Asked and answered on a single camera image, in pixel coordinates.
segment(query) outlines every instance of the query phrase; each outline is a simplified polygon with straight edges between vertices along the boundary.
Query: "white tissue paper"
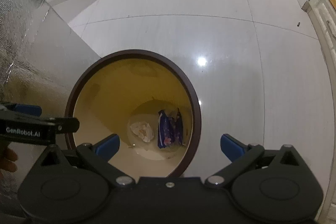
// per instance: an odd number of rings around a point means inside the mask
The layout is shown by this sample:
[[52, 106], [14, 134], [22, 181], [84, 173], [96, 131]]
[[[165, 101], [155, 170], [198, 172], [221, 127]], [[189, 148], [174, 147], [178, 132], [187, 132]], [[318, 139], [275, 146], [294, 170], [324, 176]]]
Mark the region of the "white tissue paper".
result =
[[147, 122], [135, 122], [131, 124], [130, 128], [145, 143], [149, 143], [154, 138], [153, 130]]

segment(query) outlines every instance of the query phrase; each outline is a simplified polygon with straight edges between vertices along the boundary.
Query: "bright light spot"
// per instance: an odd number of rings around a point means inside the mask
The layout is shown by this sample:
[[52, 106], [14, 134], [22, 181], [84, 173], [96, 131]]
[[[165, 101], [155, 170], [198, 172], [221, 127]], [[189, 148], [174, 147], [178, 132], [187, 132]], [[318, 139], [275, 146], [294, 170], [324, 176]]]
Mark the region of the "bright light spot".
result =
[[198, 63], [199, 66], [203, 67], [203, 66], [206, 65], [207, 60], [204, 57], [199, 57], [198, 60], [197, 60], [197, 63]]

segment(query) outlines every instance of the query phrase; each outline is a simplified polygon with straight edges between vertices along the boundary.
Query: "pink flower print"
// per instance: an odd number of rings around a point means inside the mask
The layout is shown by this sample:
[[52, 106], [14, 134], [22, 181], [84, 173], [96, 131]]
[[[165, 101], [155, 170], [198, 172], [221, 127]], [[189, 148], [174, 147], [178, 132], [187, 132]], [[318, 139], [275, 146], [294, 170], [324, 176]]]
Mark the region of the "pink flower print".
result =
[[171, 139], [168, 138], [168, 137], [166, 137], [165, 140], [164, 140], [164, 144], [165, 144], [165, 145], [169, 145], [169, 144], [171, 144], [170, 141], [171, 141]]

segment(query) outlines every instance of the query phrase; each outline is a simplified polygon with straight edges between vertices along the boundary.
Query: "finger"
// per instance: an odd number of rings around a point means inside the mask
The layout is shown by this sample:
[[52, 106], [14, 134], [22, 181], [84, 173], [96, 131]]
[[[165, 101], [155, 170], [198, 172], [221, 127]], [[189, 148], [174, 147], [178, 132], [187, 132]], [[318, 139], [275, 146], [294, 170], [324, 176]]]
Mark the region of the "finger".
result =
[[7, 159], [1, 159], [0, 160], [0, 169], [9, 171], [11, 173], [14, 173], [17, 170], [17, 166], [15, 163], [11, 162]]
[[7, 148], [5, 150], [5, 158], [10, 160], [10, 161], [17, 161], [18, 156], [17, 154], [14, 152], [14, 150]]

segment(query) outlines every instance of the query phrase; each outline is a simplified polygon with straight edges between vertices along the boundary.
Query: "cabinet handle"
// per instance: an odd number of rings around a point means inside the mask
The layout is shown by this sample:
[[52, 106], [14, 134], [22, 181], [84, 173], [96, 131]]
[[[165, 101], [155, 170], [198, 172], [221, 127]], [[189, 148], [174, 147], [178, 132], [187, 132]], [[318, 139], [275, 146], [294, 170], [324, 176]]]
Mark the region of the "cabinet handle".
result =
[[328, 31], [330, 32], [331, 36], [333, 37], [333, 39], [336, 40], [336, 35], [333, 34], [333, 31], [331, 30], [331, 27], [330, 27], [330, 21], [327, 20], [327, 27], [328, 27]]

